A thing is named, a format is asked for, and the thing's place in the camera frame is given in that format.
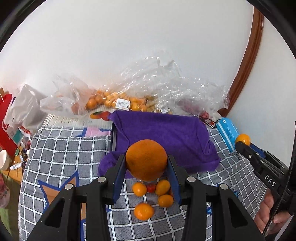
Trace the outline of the person's right hand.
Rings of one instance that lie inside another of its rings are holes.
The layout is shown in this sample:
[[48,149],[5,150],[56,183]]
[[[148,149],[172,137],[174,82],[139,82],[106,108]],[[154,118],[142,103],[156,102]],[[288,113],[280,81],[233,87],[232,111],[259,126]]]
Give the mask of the person's right hand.
[[[267,225],[267,222],[270,218],[270,211],[273,205],[274,199],[272,193],[269,189],[267,189],[266,194],[264,196],[264,200],[261,202],[259,211],[257,212],[254,218],[254,222],[256,223],[256,226],[258,227],[260,232],[263,232],[265,226]],[[269,234],[278,233],[289,218],[290,214],[287,211],[282,211],[276,214],[273,219],[275,226],[269,232]]]

